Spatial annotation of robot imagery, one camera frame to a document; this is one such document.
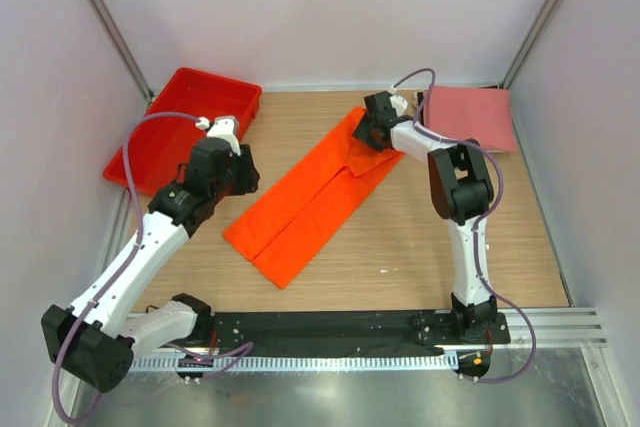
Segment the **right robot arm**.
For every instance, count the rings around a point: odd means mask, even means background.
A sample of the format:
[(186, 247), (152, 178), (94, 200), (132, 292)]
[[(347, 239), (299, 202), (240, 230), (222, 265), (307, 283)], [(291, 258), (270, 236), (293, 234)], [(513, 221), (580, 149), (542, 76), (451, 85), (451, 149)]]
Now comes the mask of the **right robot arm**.
[(472, 140), (453, 140), (420, 125), (408, 102), (388, 91), (364, 98), (353, 136), (378, 152), (397, 151), (425, 163), (434, 210), (447, 226), (453, 253), (452, 334), (472, 343), (497, 320), (488, 273), (486, 226), (494, 189), (485, 156)]

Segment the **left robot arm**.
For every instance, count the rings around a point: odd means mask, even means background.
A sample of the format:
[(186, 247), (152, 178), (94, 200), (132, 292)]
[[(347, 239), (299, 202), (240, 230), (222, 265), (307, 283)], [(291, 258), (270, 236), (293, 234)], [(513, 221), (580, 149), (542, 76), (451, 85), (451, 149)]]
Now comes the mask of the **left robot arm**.
[(50, 306), (41, 318), (50, 360), (101, 393), (113, 390), (132, 363), (156, 348), (184, 340), (204, 345), (212, 309), (188, 294), (135, 319), (129, 313), (160, 268), (213, 216), (226, 196), (257, 191), (260, 175), (247, 144), (219, 137), (199, 140), (178, 175), (159, 189), (142, 229), (103, 274), (67, 308)]

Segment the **orange t shirt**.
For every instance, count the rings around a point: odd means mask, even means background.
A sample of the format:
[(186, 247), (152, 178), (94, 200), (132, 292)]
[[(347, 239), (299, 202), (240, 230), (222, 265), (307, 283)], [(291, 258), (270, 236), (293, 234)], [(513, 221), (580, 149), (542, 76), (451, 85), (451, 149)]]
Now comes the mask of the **orange t shirt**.
[(353, 136), (365, 109), (352, 109), (263, 194), (223, 237), (278, 288), (321, 251), (403, 158)]

